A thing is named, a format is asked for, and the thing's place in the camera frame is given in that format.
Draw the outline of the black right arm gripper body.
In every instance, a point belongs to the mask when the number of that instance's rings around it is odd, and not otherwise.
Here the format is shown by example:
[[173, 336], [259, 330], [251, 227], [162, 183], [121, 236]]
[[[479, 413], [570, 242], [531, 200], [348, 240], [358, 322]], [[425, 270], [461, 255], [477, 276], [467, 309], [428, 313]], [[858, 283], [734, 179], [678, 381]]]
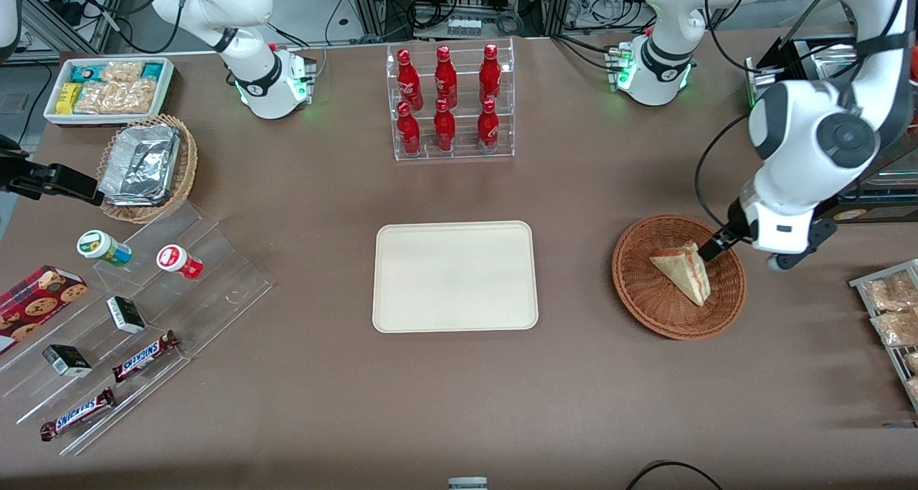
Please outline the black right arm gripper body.
[[32, 168], [27, 166], [28, 158], [29, 153], [22, 150], [16, 141], [6, 135], [1, 135], [1, 189], [3, 192], [33, 198], [33, 193], [12, 186], [14, 180], [32, 173]]

